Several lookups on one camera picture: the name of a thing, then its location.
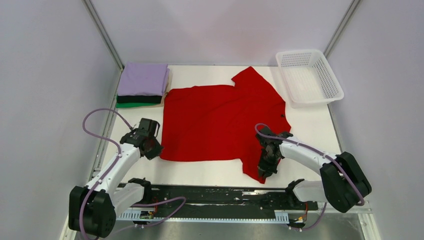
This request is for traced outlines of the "red t shirt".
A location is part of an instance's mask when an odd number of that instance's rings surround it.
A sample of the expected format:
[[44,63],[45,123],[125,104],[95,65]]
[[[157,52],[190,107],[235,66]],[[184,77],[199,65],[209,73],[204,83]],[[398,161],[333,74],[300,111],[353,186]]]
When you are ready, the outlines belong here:
[[161,159],[174,162],[240,159],[242,171],[261,184],[261,145],[256,125],[289,132],[286,102],[253,67],[232,78],[233,85],[172,89],[164,100]]

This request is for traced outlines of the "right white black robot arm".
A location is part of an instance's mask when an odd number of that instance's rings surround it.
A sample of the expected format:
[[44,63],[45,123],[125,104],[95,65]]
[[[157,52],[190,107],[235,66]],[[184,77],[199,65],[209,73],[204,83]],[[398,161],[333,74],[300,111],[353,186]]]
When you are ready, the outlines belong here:
[[282,159],[291,159],[320,176],[319,181],[301,180],[285,195],[286,204],[298,209],[305,202],[329,203],[341,213],[354,206],[363,206],[372,187],[355,157],[349,152],[325,152],[294,137],[291,133],[274,134],[268,127],[256,132],[261,146],[257,165],[258,176],[264,180],[278,172]]

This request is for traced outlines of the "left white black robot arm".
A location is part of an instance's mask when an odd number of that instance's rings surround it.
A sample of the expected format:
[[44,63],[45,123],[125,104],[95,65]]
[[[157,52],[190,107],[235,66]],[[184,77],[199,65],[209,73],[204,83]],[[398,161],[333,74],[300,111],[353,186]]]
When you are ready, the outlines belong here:
[[160,124],[142,118],[138,127],[114,141],[117,152],[85,186],[75,186],[69,194],[68,227],[83,237],[105,238],[115,226],[117,217],[132,205],[142,207],[153,201],[151,182],[132,178],[123,188],[119,184],[130,168],[142,157],[152,160],[163,147],[157,140]]

